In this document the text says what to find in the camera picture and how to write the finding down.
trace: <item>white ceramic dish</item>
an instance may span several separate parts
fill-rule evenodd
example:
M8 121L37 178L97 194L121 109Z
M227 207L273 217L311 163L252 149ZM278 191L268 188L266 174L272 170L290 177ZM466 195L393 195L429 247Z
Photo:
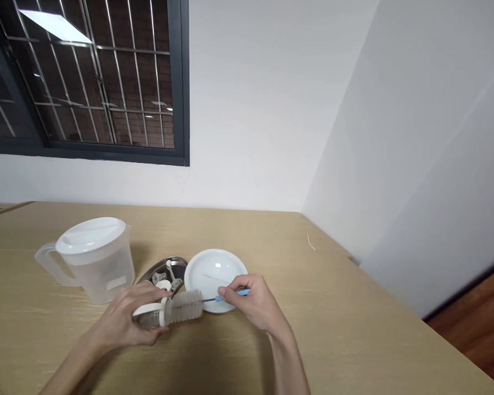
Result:
M199 289L204 299L218 295L219 286L227 286L234 277L247 274L245 265L231 252L225 250L205 250L196 254L185 271L187 291ZM226 313L234 309L225 302L205 302L203 310L209 313Z

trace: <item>white string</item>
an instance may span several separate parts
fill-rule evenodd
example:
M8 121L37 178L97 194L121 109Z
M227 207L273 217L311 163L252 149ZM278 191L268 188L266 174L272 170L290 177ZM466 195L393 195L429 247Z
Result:
M311 247L312 249L314 249L315 251L317 250L315 247L313 247L311 245L311 242L309 241L309 233L307 233L307 242L309 243L309 247Z

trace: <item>table surface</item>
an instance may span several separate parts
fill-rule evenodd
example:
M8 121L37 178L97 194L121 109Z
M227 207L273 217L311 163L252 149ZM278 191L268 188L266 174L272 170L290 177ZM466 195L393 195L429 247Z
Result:
M314 394L494 394L488 376L301 214L47 202L0 214L0 394L39 391L104 311L81 288L57 284L34 255L71 226L105 216L132 226L137 279L165 257L190 260L209 248L262 273ZM252 395L272 393L273 380L266 336L233 311L204 313L172 325L154 347L107 356L81 390Z

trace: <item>white plastic jug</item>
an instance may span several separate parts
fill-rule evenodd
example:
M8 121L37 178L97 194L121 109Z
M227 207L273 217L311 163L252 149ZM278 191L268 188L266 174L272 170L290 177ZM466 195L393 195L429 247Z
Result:
M93 303L107 303L136 278L129 231L117 218L91 219L67 230L57 242L44 244L35 259L62 285L81 286ZM51 258L52 251L62 255L75 278Z

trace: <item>left hand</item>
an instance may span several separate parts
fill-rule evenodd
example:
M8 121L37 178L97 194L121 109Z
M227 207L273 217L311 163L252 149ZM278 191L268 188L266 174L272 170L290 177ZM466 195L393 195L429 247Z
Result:
M143 304L154 303L170 296L172 293L148 282L124 288L85 336L103 352L124 346L153 346L159 336L169 331L169 327L142 329L133 320L132 314Z

